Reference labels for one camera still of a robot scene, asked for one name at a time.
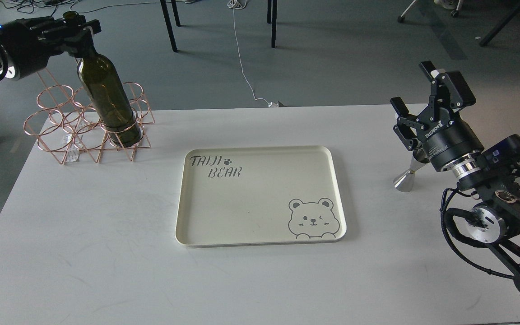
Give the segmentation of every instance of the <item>table surface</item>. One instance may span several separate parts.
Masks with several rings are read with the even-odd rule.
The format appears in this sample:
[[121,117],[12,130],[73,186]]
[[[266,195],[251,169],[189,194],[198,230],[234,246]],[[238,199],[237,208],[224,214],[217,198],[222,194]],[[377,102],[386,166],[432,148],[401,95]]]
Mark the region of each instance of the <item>table surface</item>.
[[[392,131],[390,105],[154,115],[152,148],[134,162],[113,152],[100,164],[59,165],[33,149],[0,214],[0,324],[520,321],[512,281],[465,264],[442,238],[440,197],[454,176],[427,166],[410,193],[392,187],[410,154]],[[343,239],[206,248],[176,241],[189,151],[301,145],[332,153]],[[506,272],[485,249],[462,251]]]

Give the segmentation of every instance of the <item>bear illustration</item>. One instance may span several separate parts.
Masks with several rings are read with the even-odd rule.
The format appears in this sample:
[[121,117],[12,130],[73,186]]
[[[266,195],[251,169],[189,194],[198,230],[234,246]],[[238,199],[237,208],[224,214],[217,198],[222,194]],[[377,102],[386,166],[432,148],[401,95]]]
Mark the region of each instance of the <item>bear illustration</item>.
[[318,202],[304,203],[295,198],[290,201],[288,207],[292,211],[288,228],[290,232],[299,237],[323,238],[330,234],[336,238],[340,229],[340,222],[332,212],[334,204],[328,198],[321,198]]

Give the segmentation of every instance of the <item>silver jigger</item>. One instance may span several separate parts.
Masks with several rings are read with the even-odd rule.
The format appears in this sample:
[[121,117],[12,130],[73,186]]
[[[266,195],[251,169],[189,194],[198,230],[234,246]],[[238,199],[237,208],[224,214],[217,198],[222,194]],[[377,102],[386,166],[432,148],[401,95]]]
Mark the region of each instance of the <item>silver jigger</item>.
[[429,162],[427,155],[422,149],[413,151],[413,158],[410,160],[410,168],[395,177],[392,181],[395,189],[401,192],[410,192],[413,189],[414,174]]

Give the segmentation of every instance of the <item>black chair leg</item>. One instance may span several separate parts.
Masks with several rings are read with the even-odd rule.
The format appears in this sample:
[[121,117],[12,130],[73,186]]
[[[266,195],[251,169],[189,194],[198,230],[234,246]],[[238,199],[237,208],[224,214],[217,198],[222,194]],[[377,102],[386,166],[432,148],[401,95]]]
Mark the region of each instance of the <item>black chair leg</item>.
[[170,37],[172,51],[178,52],[178,48],[176,46],[176,39],[174,38],[174,31],[172,31],[172,22],[170,21],[170,14],[169,12],[167,12],[166,0],[159,0],[159,2],[162,5],[163,19],[166,21],[167,35]]
[[272,23],[272,0],[268,0],[268,24]]
[[276,12],[278,0],[272,0],[272,48],[276,47]]
[[182,24],[180,24],[180,16],[178,16],[178,6],[176,4],[176,0],[172,0],[172,11],[174,12],[174,19],[176,21],[176,26],[182,27]]
[[480,46],[486,46],[492,39],[495,37],[505,25],[508,24],[508,22],[520,11],[520,1],[514,6],[514,8],[511,10],[510,13],[507,14],[499,23],[497,23],[497,26],[495,26],[489,33],[481,39],[481,42],[479,42]]

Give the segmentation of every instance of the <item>dark green glass bottle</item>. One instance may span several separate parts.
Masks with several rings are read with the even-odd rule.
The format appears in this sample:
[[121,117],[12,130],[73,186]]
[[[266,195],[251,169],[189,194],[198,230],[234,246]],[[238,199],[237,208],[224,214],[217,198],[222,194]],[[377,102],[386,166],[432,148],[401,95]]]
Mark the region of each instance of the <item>dark green glass bottle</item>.
[[93,46],[81,54],[78,64],[81,83],[106,130],[117,132],[117,135],[110,133],[110,142],[119,148],[122,145],[128,148],[138,143],[142,131],[114,64]]

